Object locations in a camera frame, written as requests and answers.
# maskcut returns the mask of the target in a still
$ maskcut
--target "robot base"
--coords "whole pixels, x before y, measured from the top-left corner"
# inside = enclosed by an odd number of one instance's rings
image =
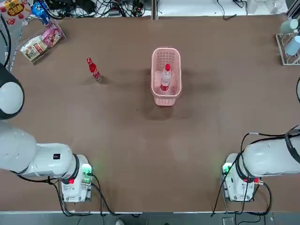
[[[221,181],[224,179],[225,175],[229,167],[232,166],[234,160],[236,159],[238,154],[233,153],[230,154],[222,167],[222,176]],[[248,183],[247,193],[246,192],[247,183],[243,181],[236,171],[235,165],[231,168],[230,172],[228,173],[223,187],[224,199],[231,201],[231,202],[243,202],[244,199],[246,202],[251,201],[253,197],[254,191],[254,182]]]
[[[91,200],[91,183],[92,176],[87,173],[93,173],[93,168],[87,158],[83,155],[77,155],[79,159],[79,171],[74,183],[61,183],[63,199],[65,202],[89,202]]]

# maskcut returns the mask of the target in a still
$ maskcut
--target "snack package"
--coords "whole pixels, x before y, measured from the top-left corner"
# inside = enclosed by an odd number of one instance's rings
[[[31,8],[27,0],[6,0],[0,3],[0,12],[8,25],[14,25],[31,15]]]
[[[48,47],[53,47],[61,38],[62,31],[54,23],[43,33],[42,40]]]
[[[29,61],[33,61],[37,56],[43,54],[47,46],[42,41],[42,36],[39,35],[29,40],[20,51],[25,55]]]

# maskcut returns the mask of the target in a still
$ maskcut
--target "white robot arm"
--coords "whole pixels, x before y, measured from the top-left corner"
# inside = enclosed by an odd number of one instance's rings
[[[21,176],[53,176],[65,202],[90,200],[92,167],[83,155],[60,143],[36,143],[33,136],[0,121],[0,169]]]
[[[245,148],[242,156],[230,154],[223,165],[222,177],[228,174],[224,181],[225,198],[250,201],[258,178],[296,173],[300,173],[300,134],[297,129],[284,136],[254,142]]]
[[[24,104],[19,81],[0,64],[0,120],[16,116]],[[39,144],[33,136],[0,121],[0,169],[19,176],[53,176],[66,202],[90,200],[92,167],[83,155],[60,143]]]

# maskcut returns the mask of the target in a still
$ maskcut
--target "plastic basket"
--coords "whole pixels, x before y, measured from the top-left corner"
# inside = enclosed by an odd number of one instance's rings
[[[172,78],[169,90],[160,89],[161,74],[166,64],[171,65]],[[180,54],[174,48],[157,48],[152,54],[151,92],[155,104],[159,106],[172,106],[181,94],[181,66]]]

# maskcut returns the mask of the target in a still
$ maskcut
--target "brown tabletop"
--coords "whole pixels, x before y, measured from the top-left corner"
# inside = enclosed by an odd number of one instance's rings
[[[65,143],[95,167],[114,211],[212,211],[226,157],[250,131],[279,134],[299,122],[298,67],[280,63],[281,16],[68,19],[67,41],[31,65],[17,54],[23,111],[10,123],[38,143]],[[24,33],[37,26],[29,24]],[[174,107],[154,104],[151,54],[181,54],[183,91]],[[96,83],[86,63],[100,73]],[[53,187],[1,171],[0,210],[60,210]],[[264,178],[273,211],[299,211],[299,176]],[[99,211],[99,197],[71,205]],[[220,196],[217,210],[224,211]],[[265,211],[260,188],[246,210]],[[240,203],[229,205],[239,210]]]

